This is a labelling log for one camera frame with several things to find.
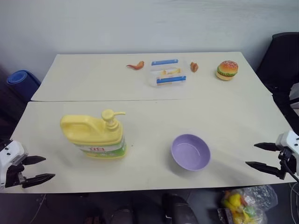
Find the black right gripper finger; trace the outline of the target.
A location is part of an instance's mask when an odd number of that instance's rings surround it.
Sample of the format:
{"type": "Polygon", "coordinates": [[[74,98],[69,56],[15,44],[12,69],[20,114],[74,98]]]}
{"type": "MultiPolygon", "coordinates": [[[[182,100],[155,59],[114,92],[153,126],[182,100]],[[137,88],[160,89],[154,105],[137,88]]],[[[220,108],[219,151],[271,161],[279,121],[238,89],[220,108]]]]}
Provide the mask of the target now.
{"type": "Polygon", "coordinates": [[[273,151],[273,152],[280,151],[279,147],[275,143],[262,142],[262,143],[256,143],[254,144],[254,146],[267,151],[273,151]]]}
{"type": "Polygon", "coordinates": [[[245,162],[248,166],[263,172],[263,173],[267,173],[267,174],[271,174],[274,175],[276,177],[278,177],[281,180],[285,179],[285,171],[280,170],[276,167],[272,167],[272,166],[268,166],[265,163],[260,163],[260,162],[256,162],[256,161],[246,161],[245,162]]]}

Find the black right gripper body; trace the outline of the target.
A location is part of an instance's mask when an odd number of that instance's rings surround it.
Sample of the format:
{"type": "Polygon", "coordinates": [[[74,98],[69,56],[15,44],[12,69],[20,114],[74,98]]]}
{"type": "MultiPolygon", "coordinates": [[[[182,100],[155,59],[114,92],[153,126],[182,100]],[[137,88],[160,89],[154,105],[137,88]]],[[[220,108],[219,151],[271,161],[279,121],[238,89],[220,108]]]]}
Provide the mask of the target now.
{"type": "Polygon", "coordinates": [[[286,147],[282,149],[278,158],[280,159],[281,170],[289,174],[295,174],[295,157],[290,149],[286,147]]]}

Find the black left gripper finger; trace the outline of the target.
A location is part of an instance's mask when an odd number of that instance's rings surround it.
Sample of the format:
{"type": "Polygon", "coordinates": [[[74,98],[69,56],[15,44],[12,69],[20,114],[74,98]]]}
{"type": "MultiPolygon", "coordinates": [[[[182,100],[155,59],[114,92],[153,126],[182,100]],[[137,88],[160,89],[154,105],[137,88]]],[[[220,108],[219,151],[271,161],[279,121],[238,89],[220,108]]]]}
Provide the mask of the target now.
{"type": "Polygon", "coordinates": [[[42,156],[27,156],[24,160],[23,160],[23,165],[32,165],[32,164],[37,164],[39,162],[42,162],[46,160],[46,158],[42,157],[42,156]]]}
{"type": "Polygon", "coordinates": [[[29,188],[36,185],[40,185],[42,183],[49,181],[53,177],[55,177],[55,174],[41,174],[32,178],[26,178],[25,182],[22,184],[22,187],[29,188]]]}

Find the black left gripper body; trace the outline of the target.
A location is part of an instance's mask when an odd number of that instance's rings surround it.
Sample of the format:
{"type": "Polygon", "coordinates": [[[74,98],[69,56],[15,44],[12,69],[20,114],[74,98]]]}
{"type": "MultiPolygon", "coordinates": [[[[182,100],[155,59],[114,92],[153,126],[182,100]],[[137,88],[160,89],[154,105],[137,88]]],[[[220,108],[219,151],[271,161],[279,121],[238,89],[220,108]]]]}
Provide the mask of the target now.
{"type": "Polygon", "coordinates": [[[5,188],[22,185],[25,182],[25,177],[22,175],[23,170],[22,164],[10,166],[7,170],[5,188]]]}

